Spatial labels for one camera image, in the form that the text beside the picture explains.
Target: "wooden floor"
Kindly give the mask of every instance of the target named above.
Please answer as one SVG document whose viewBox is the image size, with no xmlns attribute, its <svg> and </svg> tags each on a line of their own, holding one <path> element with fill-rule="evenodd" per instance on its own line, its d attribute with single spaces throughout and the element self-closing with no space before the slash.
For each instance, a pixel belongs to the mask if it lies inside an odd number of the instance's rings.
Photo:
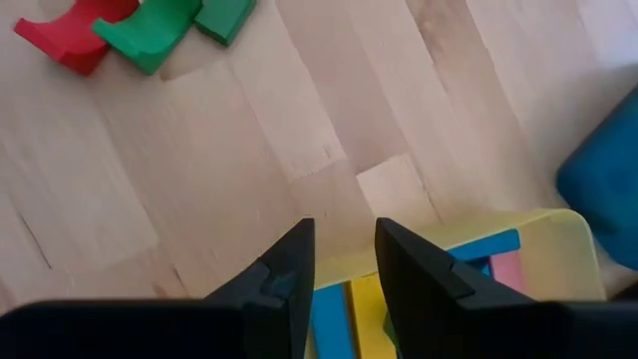
<svg viewBox="0 0 638 359">
<path fill-rule="evenodd" d="M 561 206 L 638 83 L 638 0 L 260 0 L 231 49 L 193 30 L 89 80 L 11 32 L 71 2 L 0 1 L 0 312 L 202 296 L 304 215 L 323 260 L 375 216 Z"/>
</svg>

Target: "building block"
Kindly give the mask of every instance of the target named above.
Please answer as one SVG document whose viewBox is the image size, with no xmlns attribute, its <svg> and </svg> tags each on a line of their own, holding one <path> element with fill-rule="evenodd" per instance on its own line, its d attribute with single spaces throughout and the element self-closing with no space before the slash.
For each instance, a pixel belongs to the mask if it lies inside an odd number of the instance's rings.
<svg viewBox="0 0 638 359">
<path fill-rule="evenodd" d="M 204 0 L 195 26 L 219 44 L 230 46 L 256 4 L 256 0 Z"/>
<path fill-rule="evenodd" d="M 448 252 L 456 259 L 467 262 L 518 249 L 520 249 L 518 231 L 510 229 L 452 248 Z"/>
<path fill-rule="evenodd" d="M 128 18 L 138 0 L 77 0 L 69 11 L 49 23 L 18 20 L 14 31 L 51 59 L 79 75 L 89 76 L 109 52 L 109 45 L 93 33 L 99 19 L 113 23 Z"/>
<path fill-rule="evenodd" d="M 184 37 L 201 0 L 146 0 L 116 24 L 98 20 L 95 31 L 147 75 L 154 74 Z"/>
<path fill-rule="evenodd" d="M 390 341 L 392 341 L 392 344 L 394 344 L 395 348 L 397 348 L 397 358 L 401 359 L 402 355 L 399 351 L 399 340 L 397 340 L 397 332 L 395 331 L 395 326 L 392 325 L 390 313 L 386 314 L 386 319 L 383 322 L 383 330 L 386 332 L 388 338 L 390 338 Z"/>
<path fill-rule="evenodd" d="M 489 258 L 491 276 L 520 293 L 525 293 L 525 279 L 520 266 L 518 251 L 496 254 Z"/>
<path fill-rule="evenodd" d="M 384 330 L 388 307 L 375 273 L 348 282 L 359 358 L 395 359 L 397 349 Z"/>
<path fill-rule="evenodd" d="M 318 359 L 354 359 L 344 286 L 316 290 L 310 313 Z"/>
<path fill-rule="evenodd" d="M 558 171 L 556 187 L 609 255 L 638 270 L 638 88 Z"/>
<path fill-rule="evenodd" d="M 485 274 L 486 276 L 491 276 L 491 268 L 489 267 L 489 259 L 490 257 L 471 260 L 468 262 L 468 265 L 478 270 L 479 272 Z"/>
</svg>

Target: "red toy block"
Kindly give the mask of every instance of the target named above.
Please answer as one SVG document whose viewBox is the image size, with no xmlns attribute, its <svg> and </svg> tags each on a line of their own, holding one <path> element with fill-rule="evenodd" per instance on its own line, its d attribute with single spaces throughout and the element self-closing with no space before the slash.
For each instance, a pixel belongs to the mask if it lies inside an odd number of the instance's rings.
<svg viewBox="0 0 638 359">
<path fill-rule="evenodd" d="M 138 0 L 77 0 L 63 16 L 49 23 L 20 19 L 14 31 L 60 64 L 89 76 L 109 52 L 109 45 L 91 26 L 102 18 L 118 22 L 130 17 Z"/>
</svg>

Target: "wooden block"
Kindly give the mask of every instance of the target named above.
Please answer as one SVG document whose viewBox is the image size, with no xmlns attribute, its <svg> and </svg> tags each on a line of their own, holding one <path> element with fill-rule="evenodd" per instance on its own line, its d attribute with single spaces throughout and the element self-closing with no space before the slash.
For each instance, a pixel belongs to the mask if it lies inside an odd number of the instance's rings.
<svg viewBox="0 0 638 359">
<path fill-rule="evenodd" d="M 489 267 L 489 257 L 469 261 L 467 265 L 480 271 L 481 273 L 487 276 L 491 276 L 491 268 Z"/>
<path fill-rule="evenodd" d="M 47 22 L 18 20 L 14 31 L 51 59 L 82 76 L 89 76 L 109 52 L 109 45 L 91 30 L 99 19 L 122 21 L 138 8 L 138 0 L 77 1 L 58 19 Z"/>
<path fill-rule="evenodd" d="M 99 19 L 93 32 L 147 75 L 154 74 L 186 35 L 201 8 L 200 0 L 147 0 L 124 21 Z"/>
<path fill-rule="evenodd" d="M 257 5 L 256 0 L 212 0 L 204 2 L 195 17 L 199 31 L 223 46 L 230 46 Z"/>
<path fill-rule="evenodd" d="M 397 350 L 384 330 L 388 307 L 375 273 L 348 282 L 357 351 L 360 358 L 394 359 Z"/>
<path fill-rule="evenodd" d="M 518 231 L 511 229 L 452 248 L 448 252 L 458 260 L 471 261 L 495 254 L 507 253 L 519 248 Z"/>
<path fill-rule="evenodd" d="M 355 358 L 342 284 L 315 291 L 311 321 L 318 359 Z"/>
<path fill-rule="evenodd" d="M 535 300 L 601 300 L 606 297 L 589 229 L 577 220 L 547 217 L 522 226 L 520 263 L 526 293 Z"/>
<path fill-rule="evenodd" d="M 525 293 L 525 279 L 520 267 L 518 251 L 493 255 L 489 259 L 491 276 L 511 289 Z"/>
</svg>

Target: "toy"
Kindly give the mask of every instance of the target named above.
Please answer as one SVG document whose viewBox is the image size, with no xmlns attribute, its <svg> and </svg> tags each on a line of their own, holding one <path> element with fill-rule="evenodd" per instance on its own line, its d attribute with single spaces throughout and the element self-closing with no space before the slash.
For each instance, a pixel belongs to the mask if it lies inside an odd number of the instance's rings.
<svg viewBox="0 0 638 359">
<path fill-rule="evenodd" d="M 93 30 L 152 75 L 188 31 L 201 0 L 147 0 L 127 20 L 98 20 Z"/>
<path fill-rule="evenodd" d="M 485 274 L 486 276 L 491 276 L 491 268 L 489 266 L 489 257 L 471 260 L 468 262 L 468 265 L 478 270 L 479 272 Z"/>
<path fill-rule="evenodd" d="M 519 291 L 525 292 L 525 279 L 520 266 L 520 254 L 518 251 L 496 254 L 489 258 L 489 270 L 491 277 L 497 282 Z"/>
<path fill-rule="evenodd" d="M 219 44 L 230 46 L 256 3 L 256 0 L 205 0 L 195 17 L 195 26 Z"/>
<path fill-rule="evenodd" d="M 605 300 L 589 225 L 573 210 L 478 213 L 419 228 L 417 234 L 450 249 L 510 229 L 516 229 L 520 240 L 525 294 L 536 300 Z M 375 255 L 374 247 L 368 247 L 319 261 L 315 287 L 377 272 Z"/>
<path fill-rule="evenodd" d="M 91 30 L 93 23 L 99 18 L 105 23 L 126 19 L 139 5 L 138 0 L 77 0 L 55 21 L 20 19 L 14 31 L 53 60 L 89 76 L 109 52 L 109 45 Z"/>
<path fill-rule="evenodd" d="M 609 255 L 638 269 L 638 89 L 576 150 L 556 187 Z"/>
<path fill-rule="evenodd" d="M 351 318 L 357 336 L 359 358 L 393 359 L 397 349 L 384 332 L 388 307 L 383 296 L 379 273 L 348 282 Z"/>
<path fill-rule="evenodd" d="M 355 358 L 342 284 L 315 291 L 310 320 L 318 359 Z"/>
<path fill-rule="evenodd" d="M 472 261 L 520 248 L 518 232 L 510 229 L 448 250 L 456 259 Z"/>
</svg>

